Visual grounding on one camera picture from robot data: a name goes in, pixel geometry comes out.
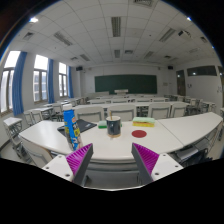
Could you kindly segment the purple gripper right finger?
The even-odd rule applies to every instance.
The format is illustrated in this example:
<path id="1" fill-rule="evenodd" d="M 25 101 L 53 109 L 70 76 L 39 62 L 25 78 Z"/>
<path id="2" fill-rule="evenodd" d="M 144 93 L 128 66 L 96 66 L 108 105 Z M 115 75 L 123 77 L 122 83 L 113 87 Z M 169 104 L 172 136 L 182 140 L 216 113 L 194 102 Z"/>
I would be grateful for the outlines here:
<path id="1" fill-rule="evenodd" d="M 151 183 L 153 181 L 151 174 L 157 163 L 159 155 L 137 143 L 132 144 L 131 152 L 136 161 L 142 184 L 147 185 Z"/>

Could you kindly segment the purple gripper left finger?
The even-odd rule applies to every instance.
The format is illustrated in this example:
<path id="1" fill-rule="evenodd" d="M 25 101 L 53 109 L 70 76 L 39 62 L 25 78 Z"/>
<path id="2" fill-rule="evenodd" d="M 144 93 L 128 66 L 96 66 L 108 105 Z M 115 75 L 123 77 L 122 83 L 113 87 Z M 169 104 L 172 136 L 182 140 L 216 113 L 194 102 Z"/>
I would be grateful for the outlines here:
<path id="1" fill-rule="evenodd" d="M 73 173 L 73 182 L 75 184 L 82 184 L 92 155 L 93 144 L 88 144 L 66 156 L 66 161 Z"/>

